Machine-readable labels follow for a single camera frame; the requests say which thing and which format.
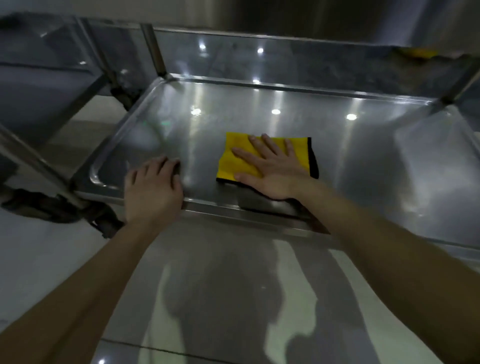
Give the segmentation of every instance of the microfiber cloth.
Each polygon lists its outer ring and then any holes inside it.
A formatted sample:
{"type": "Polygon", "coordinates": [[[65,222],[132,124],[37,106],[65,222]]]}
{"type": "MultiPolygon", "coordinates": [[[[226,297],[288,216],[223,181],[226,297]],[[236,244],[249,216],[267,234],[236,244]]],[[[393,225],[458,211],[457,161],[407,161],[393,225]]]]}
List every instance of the microfiber cloth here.
{"type": "MultiPolygon", "coordinates": [[[[295,154],[299,159],[300,164],[309,171],[310,176],[318,179],[318,166],[315,159],[315,154],[312,151],[312,139],[311,138],[289,138],[295,149],[295,154]]],[[[277,144],[280,149],[286,153],[285,149],[285,138],[272,138],[275,144],[277,144]]],[[[217,181],[224,182],[236,182],[238,183],[233,175],[235,173],[244,172],[252,174],[257,177],[262,175],[258,169],[254,166],[251,166],[243,159],[237,158],[232,152],[233,147],[238,147],[250,152],[256,156],[260,154],[255,150],[253,145],[248,140],[248,134],[243,133],[227,133],[227,141],[225,143],[225,151],[223,152],[222,158],[218,162],[218,172],[216,174],[217,181]]]]}

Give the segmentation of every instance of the tiled floor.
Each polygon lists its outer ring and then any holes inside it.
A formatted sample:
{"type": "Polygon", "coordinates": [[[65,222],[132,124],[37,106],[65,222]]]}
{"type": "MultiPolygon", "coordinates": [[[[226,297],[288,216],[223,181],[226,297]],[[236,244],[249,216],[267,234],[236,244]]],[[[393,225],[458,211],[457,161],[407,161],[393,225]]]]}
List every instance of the tiled floor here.
{"type": "MultiPolygon", "coordinates": [[[[42,153],[71,174],[123,113],[97,97],[42,153]]],[[[20,174],[11,185],[48,190],[20,174]]],[[[84,222],[3,210],[0,231],[0,330],[104,244],[84,222]]],[[[93,363],[440,363],[335,247],[184,214],[147,250],[93,363]]]]}

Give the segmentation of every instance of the hand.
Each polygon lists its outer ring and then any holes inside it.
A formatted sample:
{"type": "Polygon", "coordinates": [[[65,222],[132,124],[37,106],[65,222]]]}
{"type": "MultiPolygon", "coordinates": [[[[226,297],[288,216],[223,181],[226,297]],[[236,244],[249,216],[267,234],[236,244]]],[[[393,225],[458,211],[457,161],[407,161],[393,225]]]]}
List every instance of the hand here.
{"type": "Polygon", "coordinates": [[[267,134],[262,134],[263,143],[253,135],[249,135],[248,139],[263,158],[241,148],[232,148],[232,152],[236,157],[255,166],[263,177],[237,173],[234,176],[235,179],[274,200],[294,197],[296,182],[299,179],[310,178],[310,175],[300,164],[292,142],[285,139],[287,150],[287,154],[285,154],[267,134]]]}
{"type": "Polygon", "coordinates": [[[178,160],[152,159],[125,176],[125,215],[128,224],[158,229],[172,223],[181,209],[180,176],[172,177],[178,160]]]}

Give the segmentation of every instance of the yellow cloth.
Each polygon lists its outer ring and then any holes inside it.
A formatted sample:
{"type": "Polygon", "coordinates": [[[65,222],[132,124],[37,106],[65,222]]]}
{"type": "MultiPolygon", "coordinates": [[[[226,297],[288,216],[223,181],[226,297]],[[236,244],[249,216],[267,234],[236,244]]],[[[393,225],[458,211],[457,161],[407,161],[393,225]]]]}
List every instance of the yellow cloth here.
{"type": "MultiPolygon", "coordinates": [[[[310,163],[308,159],[308,138],[289,138],[295,149],[295,153],[299,159],[300,164],[310,172],[310,163]]],[[[285,138],[272,138],[272,140],[277,144],[280,149],[286,153],[285,149],[285,138]]],[[[254,176],[261,177],[260,172],[254,166],[251,166],[243,159],[237,158],[232,153],[232,147],[238,147],[250,152],[256,156],[260,154],[255,150],[250,141],[248,140],[248,134],[242,133],[227,133],[227,141],[225,143],[225,151],[223,152],[222,158],[218,162],[218,172],[216,174],[217,178],[223,180],[235,181],[233,175],[239,172],[245,172],[252,174],[254,176]]]]}

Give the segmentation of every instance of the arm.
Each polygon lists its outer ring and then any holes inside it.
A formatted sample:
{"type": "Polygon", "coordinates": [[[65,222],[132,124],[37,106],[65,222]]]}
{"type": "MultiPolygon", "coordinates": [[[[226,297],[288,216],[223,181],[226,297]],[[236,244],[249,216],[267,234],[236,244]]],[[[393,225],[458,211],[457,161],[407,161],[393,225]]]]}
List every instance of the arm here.
{"type": "Polygon", "coordinates": [[[445,363],[480,363],[480,275],[408,230],[361,208],[314,180],[263,135],[263,158],[232,151],[263,178],[235,178],[273,199],[300,201],[343,244],[385,305],[445,363]]]}
{"type": "Polygon", "coordinates": [[[0,334],[0,363],[90,362],[145,250],[180,211],[180,179],[172,178],[176,163],[159,158],[129,172],[125,179],[127,224],[0,334]]]}

